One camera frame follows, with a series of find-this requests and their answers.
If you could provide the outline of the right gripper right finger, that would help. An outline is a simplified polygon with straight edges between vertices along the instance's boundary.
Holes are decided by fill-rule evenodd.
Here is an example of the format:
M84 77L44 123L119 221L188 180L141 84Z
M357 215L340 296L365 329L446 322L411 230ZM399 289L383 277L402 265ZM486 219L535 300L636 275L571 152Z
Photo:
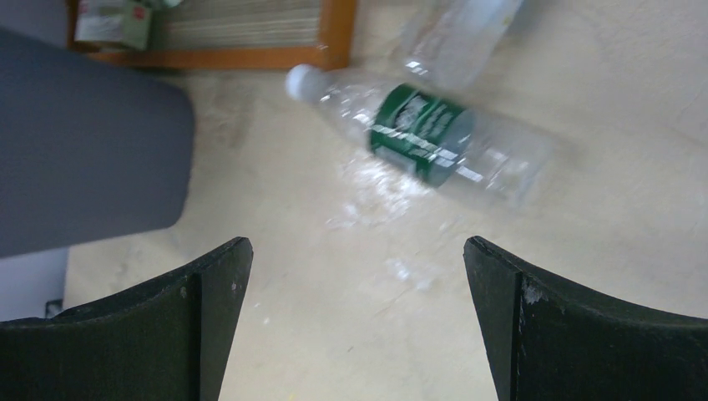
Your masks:
M705 319L597 292L480 236L463 259L499 399L706 399Z

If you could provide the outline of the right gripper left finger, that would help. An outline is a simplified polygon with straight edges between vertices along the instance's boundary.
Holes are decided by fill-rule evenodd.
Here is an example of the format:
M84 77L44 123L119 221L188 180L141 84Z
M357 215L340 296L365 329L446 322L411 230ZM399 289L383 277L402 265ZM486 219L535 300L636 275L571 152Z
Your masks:
M55 317L3 322L2 399L218 399L252 261L236 237Z

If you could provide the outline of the clear bottle green label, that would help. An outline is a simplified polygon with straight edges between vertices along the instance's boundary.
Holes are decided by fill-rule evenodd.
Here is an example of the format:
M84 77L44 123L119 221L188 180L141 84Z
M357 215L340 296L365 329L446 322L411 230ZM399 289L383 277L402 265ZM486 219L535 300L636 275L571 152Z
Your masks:
M465 203L521 205L553 148L514 119L362 69L299 64L285 89L371 155Z

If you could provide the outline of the clear bottle white cap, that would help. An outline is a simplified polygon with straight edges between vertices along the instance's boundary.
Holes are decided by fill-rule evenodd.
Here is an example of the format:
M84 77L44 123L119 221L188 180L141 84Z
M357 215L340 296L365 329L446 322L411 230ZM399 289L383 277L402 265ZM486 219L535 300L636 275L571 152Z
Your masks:
M522 4L519 0L424 1L402 31L397 63L438 90L467 89Z

